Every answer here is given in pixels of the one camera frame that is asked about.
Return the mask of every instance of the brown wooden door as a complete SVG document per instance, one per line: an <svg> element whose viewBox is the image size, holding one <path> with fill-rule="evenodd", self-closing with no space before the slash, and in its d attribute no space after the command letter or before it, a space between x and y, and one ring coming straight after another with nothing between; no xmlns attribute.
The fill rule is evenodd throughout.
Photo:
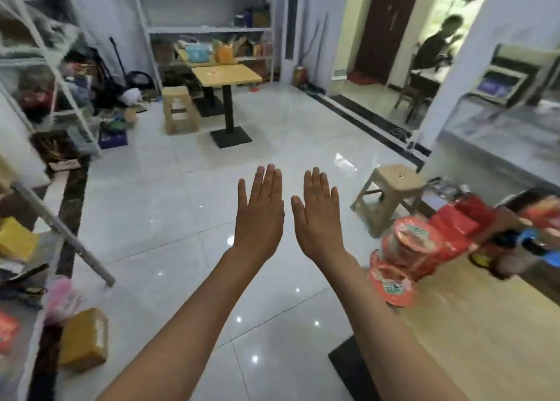
<svg viewBox="0 0 560 401"><path fill-rule="evenodd" d="M416 0L371 0L355 71L387 83Z"/></svg>

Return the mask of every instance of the finger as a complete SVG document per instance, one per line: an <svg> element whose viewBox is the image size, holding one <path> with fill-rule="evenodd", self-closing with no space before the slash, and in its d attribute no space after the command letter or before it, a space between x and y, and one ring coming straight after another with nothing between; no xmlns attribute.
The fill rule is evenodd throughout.
<svg viewBox="0 0 560 401"><path fill-rule="evenodd" d="M270 201L277 202L279 200L282 200L282 171L276 168L276 170L274 170L274 177L272 177Z"/></svg>
<svg viewBox="0 0 560 401"><path fill-rule="evenodd" d="M260 187L259 200L270 200L270 190L272 189L272 178L274 177L274 164L268 164L267 173L264 175L262 186Z"/></svg>
<svg viewBox="0 0 560 401"><path fill-rule="evenodd" d="M255 179L253 180L253 187L251 188L251 197L249 202L256 202L259 200L260 187L263 184L264 167L259 165L256 169Z"/></svg>
<svg viewBox="0 0 560 401"><path fill-rule="evenodd" d="M307 219L305 218L305 206L298 196L292 196L292 212L293 221L297 226L301 224L307 224Z"/></svg>
<svg viewBox="0 0 560 401"><path fill-rule="evenodd" d="M329 189L329 179L326 176L326 172L322 172L320 175L321 178L321 191L323 196L327 199L330 198L330 189Z"/></svg>
<svg viewBox="0 0 560 401"><path fill-rule="evenodd" d="M319 195L321 194L321 177L320 177L319 168L317 167L313 168L312 180L313 180L313 192L315 193L316 197L319 197Z"/></svg>
<svg viewBox="0 0 560 401"><path fill-rule="evenodd" d="M245 191L245 180L240 179L237 184L237 209L247 206L247 192Z"/></svg>
<svg viewBox="0 0 560 401"><path fill-rule="evenodd" d="M338 199L338 187L334 186L330 193L330 198L332 199L332 203L337 208L340 208L340 200Z"/></svg>
<svg viewBox="0 0 560 401"><path fill-rule="evenodd" d="M304 200L305 205L309 204L309 201L315 199L315 194L313 193L313 179L312 179L312 172L305 171L304 174Z"/></svg>

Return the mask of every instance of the yellow box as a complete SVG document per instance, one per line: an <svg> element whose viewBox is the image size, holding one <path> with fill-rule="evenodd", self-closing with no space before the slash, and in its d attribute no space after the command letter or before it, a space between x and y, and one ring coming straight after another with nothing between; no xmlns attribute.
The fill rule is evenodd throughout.
<svg viewBox="0 0 560 401"><path fill-rule="evenodd" d="M0 254L10 259L27 261L41 235L31 233L13 217L0 222Z"/></svg>
<svg viewBox="0 0 560 401"><path fill-rule="evenodd" d="M97 308L66 320L60 340L59 364L81 372L106 362L109 356L108 322Z"/></svg>

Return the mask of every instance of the brown box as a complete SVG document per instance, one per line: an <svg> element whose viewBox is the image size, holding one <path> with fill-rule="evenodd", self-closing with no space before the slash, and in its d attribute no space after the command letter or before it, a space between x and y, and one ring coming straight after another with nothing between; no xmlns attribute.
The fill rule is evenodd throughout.
<svg viewBox="0 0 560 401"><path fill-rule="evenodd" d="M81 372L106 362L108 324L105 314L97 308L70 317L62 332L59 364Z"/></svg>

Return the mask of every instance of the blue container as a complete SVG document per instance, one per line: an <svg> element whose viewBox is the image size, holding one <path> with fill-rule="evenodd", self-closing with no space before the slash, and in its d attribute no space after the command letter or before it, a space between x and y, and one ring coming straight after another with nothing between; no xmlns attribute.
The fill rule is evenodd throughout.
<svg viewBox="0 0 560 401"><path fill-rule="evenodd" d="M115 131L106 133L99 131L99 139L97 143L101 149L111 149L112 147L126 146L128 144L127 131Z"/></svg>
<svg viewBox="0 0 560 401"><path fill-rule="evenodd" d="M185 51L189 56L189 62L205 63L208 62L208 48L204 44L192 44L185 47Z"/></svg>

